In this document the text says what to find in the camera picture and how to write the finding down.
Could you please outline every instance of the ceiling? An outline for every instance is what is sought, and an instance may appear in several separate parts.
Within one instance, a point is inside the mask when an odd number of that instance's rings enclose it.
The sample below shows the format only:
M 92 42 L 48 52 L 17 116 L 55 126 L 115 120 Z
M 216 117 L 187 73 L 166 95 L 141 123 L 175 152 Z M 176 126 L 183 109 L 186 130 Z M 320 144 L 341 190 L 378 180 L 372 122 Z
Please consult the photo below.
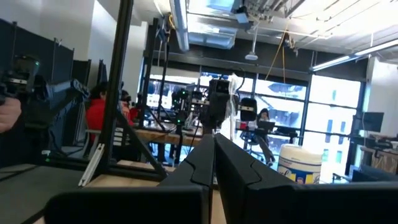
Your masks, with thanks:
M 120 1 L 98 0 L 108 12 L 117 17 Z M 319 50 L 338 54 L 352 52 L 398 39 L 397 0 L 283 0 L 289 10 L 297 3 L 300 6 L 290 19 L 274 16 L 272 22 L 258 21 L 257 41 L 278 44 L 281 32 L 288 30 L 298 49 Z M 151 22 L 160 17 L 160 12 L 170 12 L 169 0 L 135 0 L 134 19 Z M 237 38 L 253 39 L 253 30 L 239 30 Z M 378 53 L 381 60 L 398 63 L 398 47 Z

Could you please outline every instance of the chair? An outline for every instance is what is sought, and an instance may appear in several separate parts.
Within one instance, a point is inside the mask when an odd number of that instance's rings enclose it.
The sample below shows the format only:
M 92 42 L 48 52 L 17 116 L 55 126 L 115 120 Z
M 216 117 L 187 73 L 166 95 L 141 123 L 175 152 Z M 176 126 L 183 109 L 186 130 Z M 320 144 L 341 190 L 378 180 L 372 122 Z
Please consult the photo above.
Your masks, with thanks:
M 264 161 L 264 157 L 261 155 L 262 153 L 260 152 L 254 152 L 252 150 L 253 146 L 258 146 L 258 142 L 254 139 L 254 133 L 250 133 L 250 132 L 246 132 L 246 131 L 242 131 L 242 133 L 239 136 L 243 141 L 247 142 L 248 145 L 250 146 L 250 149 L 246 149 L 244 148 L 243 150 L 245 150 L 247 153 L 254 154 L 257 157 L 260 157 L 261 162 Z

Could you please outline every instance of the hand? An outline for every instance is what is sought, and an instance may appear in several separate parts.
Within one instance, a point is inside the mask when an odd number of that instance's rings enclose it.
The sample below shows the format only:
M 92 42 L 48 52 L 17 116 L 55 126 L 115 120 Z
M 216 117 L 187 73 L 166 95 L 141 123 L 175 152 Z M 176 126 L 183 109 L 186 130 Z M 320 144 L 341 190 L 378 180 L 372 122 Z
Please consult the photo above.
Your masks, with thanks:
M 21 103 L 14 98 L 6 98 L 0 106 L 0 133 L 10 130 L 21 115 Z

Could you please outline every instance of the fluorescent light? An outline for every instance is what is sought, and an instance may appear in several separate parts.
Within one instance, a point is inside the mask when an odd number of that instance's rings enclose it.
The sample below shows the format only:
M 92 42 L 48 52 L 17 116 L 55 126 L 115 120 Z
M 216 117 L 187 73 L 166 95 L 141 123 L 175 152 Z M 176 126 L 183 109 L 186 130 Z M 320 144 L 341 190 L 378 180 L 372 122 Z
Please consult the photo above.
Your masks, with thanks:
M 322 64 L 319 64 L 319 65 L 316 65 L 316 66 L 312 67 L 311 71 L 316 72 L 318 70 L 321 70 L 321 69 L 324 69 L 324 68 L 327 68 L 327 67 L 331 67 L 331 66 L 334 66 L 334 65 L 338 65 L 340 63 L 343 63 L 343 62 L 349 61 L 349 60 L 350 60 L 350 57 L 348 55 L 340 57 L 340 58 L 336 58 L 334 60 L 331 60 L 331 61 L 328 61 L 328 62 L 325 62 L 325 63 L 322 63 Z
M 371 54 L 373 52 L 377 52 L 379 50 L 384 50 L 387 49 L 389 47 L 393 47 L 395 45 L 398 45 L 398 39 L 396 40 L 392 40 L 390 42 L 384 43 L 384 44 L 380 44 L 374 47 L 370 47 L 368 49 L 365 50 L 361 50 L 360 52 L 356 52 L 354 55 L 355 56 L 363 56 L 363 55 L 367 55 L 367 54 Z

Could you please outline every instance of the white bucket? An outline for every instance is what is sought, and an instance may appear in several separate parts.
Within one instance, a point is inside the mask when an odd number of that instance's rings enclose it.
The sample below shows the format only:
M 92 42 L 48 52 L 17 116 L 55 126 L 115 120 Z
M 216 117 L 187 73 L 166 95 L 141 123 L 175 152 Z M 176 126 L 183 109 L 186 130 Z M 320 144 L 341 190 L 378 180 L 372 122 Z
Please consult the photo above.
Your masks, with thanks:
M 283 144 L 280 148 L 278 173 L 299 184 L 319 184 L 321 166 L 322 154 L 293 144 Z

